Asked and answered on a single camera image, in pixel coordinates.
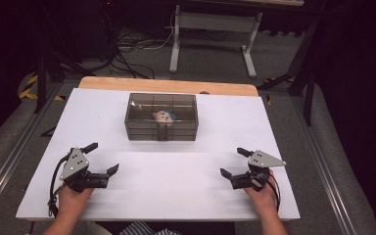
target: white desk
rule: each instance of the white desk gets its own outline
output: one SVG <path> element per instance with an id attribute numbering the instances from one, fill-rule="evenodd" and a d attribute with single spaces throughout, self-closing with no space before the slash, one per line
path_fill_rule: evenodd
<path id="1" fill-rule="evenodd" d="M 47 220 L 53 171 L 71 147 L 93 142 L 89 170 L 104 173 L 120 164 L 107 189 L 97 189 L 84 220 L 238 221 L 258 218 L 243 190 L 220 175 L 224 167 L 244 173 L 237 147 L 280 154 L 260 97 L 197 95 L 199 129 L 193 141 L 129 141 L 124 126 L 128 91 L 74 89 L 17 218 Z M 299 218 L 284 167 L 274 167 L 282 219 Z"/>

